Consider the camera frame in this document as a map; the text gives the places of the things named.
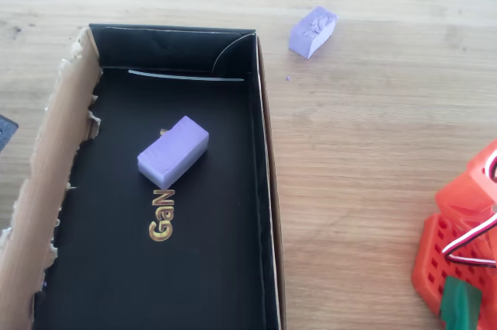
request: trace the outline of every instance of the box wall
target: box wall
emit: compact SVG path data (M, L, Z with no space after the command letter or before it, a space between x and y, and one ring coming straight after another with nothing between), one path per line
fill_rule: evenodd
M33 295L43 268L57 214L64 199L73 158L89 134L88 106L100 75L98 58L86 33L77 51L63 61L56 92L31 158L31 175L16 202L12 230L0 257L0 328L31 326Z

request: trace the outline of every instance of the gold lettering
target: gold lettering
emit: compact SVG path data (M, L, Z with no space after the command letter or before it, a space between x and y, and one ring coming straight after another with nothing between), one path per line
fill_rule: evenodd
M157 217L158 221L172 220L174 217L174 207L172 206L159 207L157 210L155 210L155 217Z
M174 196L174 190L154 190L154 194L161 194L160 197L152 200L152 206L174 206L174 200L168 200Z
M148 227L148 234L150 235L150 238L152 238L154 241L157 242L162 242L171 237L172 234L172 225L171 221L169 220L162 220L158 222L158 232L155 231L155 227L157 226L157 223L155 221L152 221L150 223L150 226Z

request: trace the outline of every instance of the dark blue object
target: dark blue object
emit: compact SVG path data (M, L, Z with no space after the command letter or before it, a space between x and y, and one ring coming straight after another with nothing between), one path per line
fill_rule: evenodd
M0 115L0 151L7 145L19 125Z

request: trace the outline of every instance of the green piece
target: green piece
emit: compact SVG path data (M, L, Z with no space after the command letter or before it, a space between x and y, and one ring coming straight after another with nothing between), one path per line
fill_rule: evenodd
M481 290L448 276L443 288L440 317L446 330L476 330L480 315Z

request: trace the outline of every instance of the purple foam piece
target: purple foam piece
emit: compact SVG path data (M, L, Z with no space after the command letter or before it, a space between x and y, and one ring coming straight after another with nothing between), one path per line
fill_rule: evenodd
M209 134L189 117L138 155L138 169L162 190L167 190L207 150Z
M309 58L332 35L338 18L317 6L292 29L290 49Z

